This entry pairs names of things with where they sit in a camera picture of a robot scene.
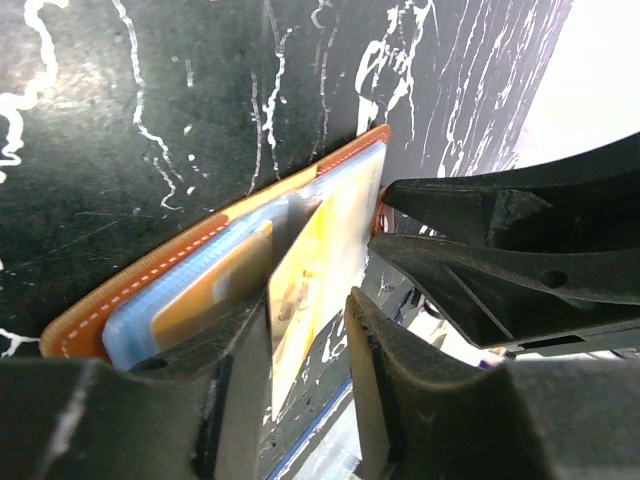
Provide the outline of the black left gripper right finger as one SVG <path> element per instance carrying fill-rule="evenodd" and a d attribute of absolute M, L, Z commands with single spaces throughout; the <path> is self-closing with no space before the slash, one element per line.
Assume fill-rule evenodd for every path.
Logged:
<path fill-rule="evenodd" d="M 366 479 L 635 479 L 639 366 L 482 370 L 388 318 L 361 290 L 344 320 Z"/>

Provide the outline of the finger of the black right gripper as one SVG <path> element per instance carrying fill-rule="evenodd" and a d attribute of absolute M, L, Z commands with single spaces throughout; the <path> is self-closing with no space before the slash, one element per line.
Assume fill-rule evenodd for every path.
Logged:
<path fill-rule="evenodd" d="M 380 234 L 370 249 L 471 344 L 510 350 L 639 345 L 639 251 L 533 253 Z"/>
<path fill-rule="evenodd" d="M 401 179 L 386 205 L 470 246 L 592 253 L 639 244 L 639 136 L 537 166 Z"/>

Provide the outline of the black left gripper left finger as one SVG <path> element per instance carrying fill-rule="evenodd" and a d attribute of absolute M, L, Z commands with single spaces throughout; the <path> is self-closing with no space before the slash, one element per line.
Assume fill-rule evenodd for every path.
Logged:
<path fill-rule="evenodd" d="M 269 383 L 266 295 L 129 372 L 96 359 L 1 364 L 5 479 L 254 479 Z"/>

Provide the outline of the brown leather card holder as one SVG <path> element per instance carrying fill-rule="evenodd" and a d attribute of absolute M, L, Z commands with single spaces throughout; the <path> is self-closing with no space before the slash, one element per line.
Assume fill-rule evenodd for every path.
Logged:
<path fill-rule="evenodd" d="M 180 265 L 230 225 L 268 202 L 297 191 L 352 159 L 366 148 L 388 144 L 391 126 L 382 124 L 316 161 L 311 166 L 210 215 L 135 261 L 94 289 L 42 332 L 39 349 L 45 358 L 96 357 L 108 359 L 101 335 L 108 317 L 129 298 Z"/>

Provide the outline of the gold credit card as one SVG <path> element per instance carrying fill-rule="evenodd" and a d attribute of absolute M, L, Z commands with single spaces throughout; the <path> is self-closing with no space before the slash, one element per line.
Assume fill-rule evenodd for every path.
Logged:
<path fill-rule="evenodd" d="M 265 281 L 272 265 L 272 236 L 273 223 L 263 222 L 163 307 L 151 327 L 157 348 L 163 351 L 186 340 Z"/>

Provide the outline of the orange credit card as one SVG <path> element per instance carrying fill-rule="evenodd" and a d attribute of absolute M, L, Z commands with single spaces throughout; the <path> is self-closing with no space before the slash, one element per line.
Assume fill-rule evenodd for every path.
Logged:
<path fill-rule="evenodd" d="M 304 190 L 312 213 L 268 283 L 273 418 L 315 338 L 363 280 L 386 150 L 377 142 Z"/>

